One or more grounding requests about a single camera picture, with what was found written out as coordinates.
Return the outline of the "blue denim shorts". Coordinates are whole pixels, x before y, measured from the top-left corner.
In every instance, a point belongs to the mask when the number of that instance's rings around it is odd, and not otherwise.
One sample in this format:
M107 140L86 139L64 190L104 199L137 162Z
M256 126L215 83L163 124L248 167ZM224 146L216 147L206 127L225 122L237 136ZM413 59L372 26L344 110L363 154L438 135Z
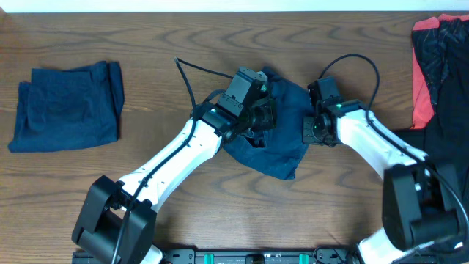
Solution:
M303 118L314 113L308 92L265 66L262 72L272 85L276 103L276 127L237 138L224 145L236 161L279 180L294 180L295 170L308 146L303 143Z

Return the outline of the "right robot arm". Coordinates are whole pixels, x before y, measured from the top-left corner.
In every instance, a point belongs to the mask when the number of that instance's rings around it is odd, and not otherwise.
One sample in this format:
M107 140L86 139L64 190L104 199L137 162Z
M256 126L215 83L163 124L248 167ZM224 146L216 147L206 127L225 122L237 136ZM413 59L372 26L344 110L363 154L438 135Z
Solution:
M345 100L334 78L316 80L308 92L314 113L303 119L303 142L347 145L383 180L383 226L349 263L399 263L425 249L456 254L467 246L468 213L451 164L402 141L360 100Z

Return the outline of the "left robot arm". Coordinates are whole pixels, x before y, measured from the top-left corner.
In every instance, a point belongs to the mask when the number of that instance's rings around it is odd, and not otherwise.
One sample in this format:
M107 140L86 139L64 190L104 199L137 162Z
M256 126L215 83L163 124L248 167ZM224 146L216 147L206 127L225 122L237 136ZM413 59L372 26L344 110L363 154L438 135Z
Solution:
M158 211L205 161L237 137L274 128L275 102L267 76L240 67L225 90L194 106L180 133L152 159L114 182L89 188L72 241L101 263L159 263L153 245Z

